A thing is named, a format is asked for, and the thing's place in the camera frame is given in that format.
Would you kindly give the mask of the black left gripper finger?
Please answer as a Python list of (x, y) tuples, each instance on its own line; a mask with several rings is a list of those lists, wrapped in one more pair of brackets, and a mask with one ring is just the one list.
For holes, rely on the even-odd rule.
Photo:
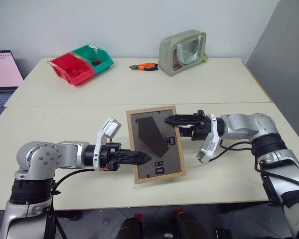
[(124, 160), (151, 160), (151, 156), (141, 151), (121, 150), (120, 156)]
[(123, 159), (119, 162), (120, 165), (143, 165), (147, 163), (148, 159)]

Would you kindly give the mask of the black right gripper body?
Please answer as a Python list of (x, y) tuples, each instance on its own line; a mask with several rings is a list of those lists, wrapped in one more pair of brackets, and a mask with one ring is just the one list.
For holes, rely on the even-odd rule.
[(190, 127), (191, 129), (191, 140), (204, 141), (208, 134), (211, 133), (211, 119), (205, 115), (203, 110), (198, 110), (197, 113), (193, 114), (194, 125)]

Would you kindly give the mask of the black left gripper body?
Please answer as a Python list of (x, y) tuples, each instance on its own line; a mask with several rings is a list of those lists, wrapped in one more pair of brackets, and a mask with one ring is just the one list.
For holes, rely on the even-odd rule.
[(104, 171), (117, 171), (119, 163), (118, 153), (121, 149), (120, 143), (105, 143), (100, 150), (100, 166)]

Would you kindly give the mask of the wooden picture frame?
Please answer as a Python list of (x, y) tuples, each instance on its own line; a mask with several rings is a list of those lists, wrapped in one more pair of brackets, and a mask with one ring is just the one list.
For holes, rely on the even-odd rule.
[(186, 175), (178, 126), (165, 122), (176, 114), (176, 106), (127, 111), (130, 146), (147, 153), (151, 160), (134, 166), (136, 184)]

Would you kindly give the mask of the beige zip pouch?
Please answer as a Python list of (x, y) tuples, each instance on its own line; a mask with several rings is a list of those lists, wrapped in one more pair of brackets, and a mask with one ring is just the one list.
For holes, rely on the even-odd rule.
[(174, 76), (202, 62), (206, 33), (195, 29), (164, 38), (159, 45), (158, 67)]

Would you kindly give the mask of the dark rounded shape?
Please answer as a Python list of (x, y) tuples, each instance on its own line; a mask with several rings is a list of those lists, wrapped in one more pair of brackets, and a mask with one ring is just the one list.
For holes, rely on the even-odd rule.
[(127, 218), (123, 221), (116, 239), (142, 239), (142, 223), (135, 217)]
[(203, 239), (200, 224), (192, 214), (180, 212), (176, 216), (179, 239)]

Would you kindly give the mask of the green plastic storage bin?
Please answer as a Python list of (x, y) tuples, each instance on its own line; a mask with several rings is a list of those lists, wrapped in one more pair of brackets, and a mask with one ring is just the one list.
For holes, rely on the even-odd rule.
[[(87, 44), (82, 47), (79, 47), (73, 50), (72, 53), (86, 60), (96, 75), (103, 73), (114, 64), (112, 58), (109, 56), (107, 51), (93, 44)], [(89, 61), (90, 57), (102, 58), (103, 62), (100, 65), (93, 67)]]

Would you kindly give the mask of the red plastic storage bin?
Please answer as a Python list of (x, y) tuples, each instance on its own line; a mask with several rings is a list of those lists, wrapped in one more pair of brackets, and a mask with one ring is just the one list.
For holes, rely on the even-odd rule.
[(72, 52), (49, 60), (47, 63), (58, 77), (74, 86), (80, 86), (95, 76), (90, 64)]

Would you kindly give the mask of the open laptop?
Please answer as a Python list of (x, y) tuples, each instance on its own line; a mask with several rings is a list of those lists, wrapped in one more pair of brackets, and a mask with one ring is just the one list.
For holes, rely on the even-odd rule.
[(0, 50), (0, 115), (4, 105), (23, 83), (23, 77), (10, 50)]

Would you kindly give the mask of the orange handled pliers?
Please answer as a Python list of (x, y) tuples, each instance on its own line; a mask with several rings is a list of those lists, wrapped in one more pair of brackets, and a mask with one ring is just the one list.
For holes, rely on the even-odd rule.
[(157, 63), (140, 63), (138, 65), (130, 65), (129, 68), (132, 70), (140, 70), (140, 71), (157, 71), (158, 64)]

